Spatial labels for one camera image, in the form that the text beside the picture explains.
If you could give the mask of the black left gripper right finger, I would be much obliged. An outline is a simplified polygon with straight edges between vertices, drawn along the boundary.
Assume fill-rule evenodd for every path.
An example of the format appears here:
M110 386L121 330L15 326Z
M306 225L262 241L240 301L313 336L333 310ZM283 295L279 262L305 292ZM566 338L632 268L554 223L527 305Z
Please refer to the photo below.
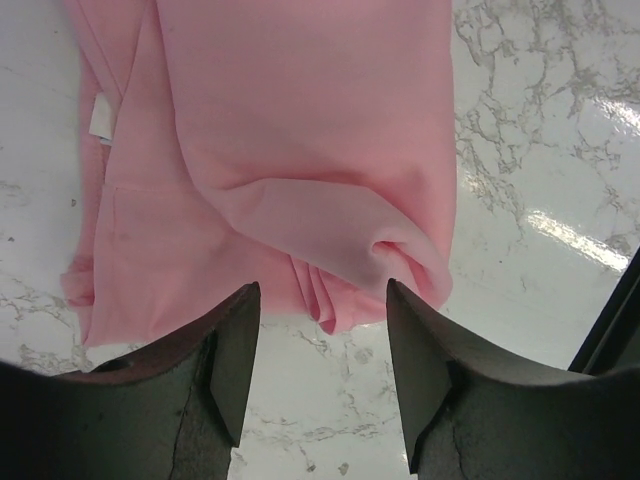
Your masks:
M635 479L639 370L591 376L514 354L397 281L387 327L405 448L420 479Z

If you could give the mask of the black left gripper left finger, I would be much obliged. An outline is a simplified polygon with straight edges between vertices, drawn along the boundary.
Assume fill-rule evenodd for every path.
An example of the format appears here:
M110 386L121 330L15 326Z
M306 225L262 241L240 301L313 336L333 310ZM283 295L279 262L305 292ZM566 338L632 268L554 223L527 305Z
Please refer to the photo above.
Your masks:
M1 366L5 479L224 479L240 444L260 325L257 283L90 372Z

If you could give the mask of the pink t shirt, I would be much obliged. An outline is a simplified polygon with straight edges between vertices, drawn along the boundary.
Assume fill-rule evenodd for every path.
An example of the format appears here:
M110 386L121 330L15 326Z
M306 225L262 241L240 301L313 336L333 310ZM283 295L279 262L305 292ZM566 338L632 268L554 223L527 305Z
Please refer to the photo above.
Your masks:
M447 1L69 1L83 221L61 283L88 346L153 341L258 283L329 333L396 279L452 290Z

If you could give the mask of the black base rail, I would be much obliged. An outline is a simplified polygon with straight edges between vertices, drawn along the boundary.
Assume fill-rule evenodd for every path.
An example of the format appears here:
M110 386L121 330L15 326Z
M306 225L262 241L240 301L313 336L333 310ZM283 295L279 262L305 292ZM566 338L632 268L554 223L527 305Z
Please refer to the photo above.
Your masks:
M569 371L600 375L639 363L639 253L632 258Z

